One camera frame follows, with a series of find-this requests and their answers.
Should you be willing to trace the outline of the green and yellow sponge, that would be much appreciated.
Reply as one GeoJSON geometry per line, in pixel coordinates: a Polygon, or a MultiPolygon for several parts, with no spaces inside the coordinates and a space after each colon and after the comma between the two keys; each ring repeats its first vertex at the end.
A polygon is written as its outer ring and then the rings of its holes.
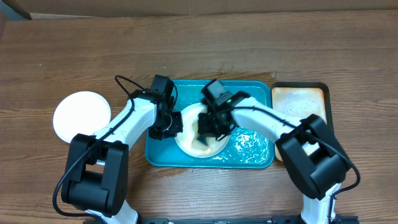
{"type": "Polygon", "coordinates": [[[203,144],[203,145],[205,145],[205,146],[208,146],[208,142],[207,142],[207,140],[206,140],[206,136],[199,135],[199,136],[197,137],[197,140],[198,140],[201,144],[203,144]]]}

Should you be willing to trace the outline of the white plate with brown stain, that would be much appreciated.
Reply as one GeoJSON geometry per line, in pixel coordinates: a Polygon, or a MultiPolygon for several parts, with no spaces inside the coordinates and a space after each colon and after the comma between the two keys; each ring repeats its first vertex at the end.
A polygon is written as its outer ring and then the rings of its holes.
{"type": "Polygon", "coordinates": [[[215,137],[206,137],[206,144],[198,140],[198,115],[206,113],[206,106],[194,103],[181,111],[183,131],[175,137],[179,148],[189,156],[206,158],[221,152],[229,141],[229,136],[217,141],[215,137]]]}

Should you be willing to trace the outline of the white plate with red stain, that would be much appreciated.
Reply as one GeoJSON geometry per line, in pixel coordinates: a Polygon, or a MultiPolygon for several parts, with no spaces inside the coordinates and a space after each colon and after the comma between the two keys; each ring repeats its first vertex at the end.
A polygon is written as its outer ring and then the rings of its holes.
{"type": "Polygon", "coordinates": [[[64,98],[53,114],[56,135],[70,143],[77,134],[91,135],[111,119],[111,107],[101,95],[79,91],[64,98]]]}

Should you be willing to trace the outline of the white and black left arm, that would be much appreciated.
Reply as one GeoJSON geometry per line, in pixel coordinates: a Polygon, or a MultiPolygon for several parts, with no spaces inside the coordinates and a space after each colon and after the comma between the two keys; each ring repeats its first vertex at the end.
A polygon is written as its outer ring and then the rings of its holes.
{"type": "Polygon", "coordinates": [[[129,150],[148,131],[163,140],[182,132],[182,118],[174,112],[172,90],[136,90],[124,109],[92,135],[77,134],[71,141],[65,173],[53,193],[79,209],[78,217],[95,223],[137,223],[139,214],[126,201],[129,150]]]}

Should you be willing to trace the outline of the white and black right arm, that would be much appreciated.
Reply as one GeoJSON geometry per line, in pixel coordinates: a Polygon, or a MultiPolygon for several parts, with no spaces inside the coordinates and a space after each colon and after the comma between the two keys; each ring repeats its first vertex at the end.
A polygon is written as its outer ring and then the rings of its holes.
{"type": "Polygon", "coordinates": [[[277,112],[239,91],[202,90],[207,111],[199,114],[199,141],[224,138],[234,126],[255,131],[273,142],[296,188],[303,193],[304,223],[334,223],[341,183],[354,168],[321,117],[300,119],[277,112]]]}

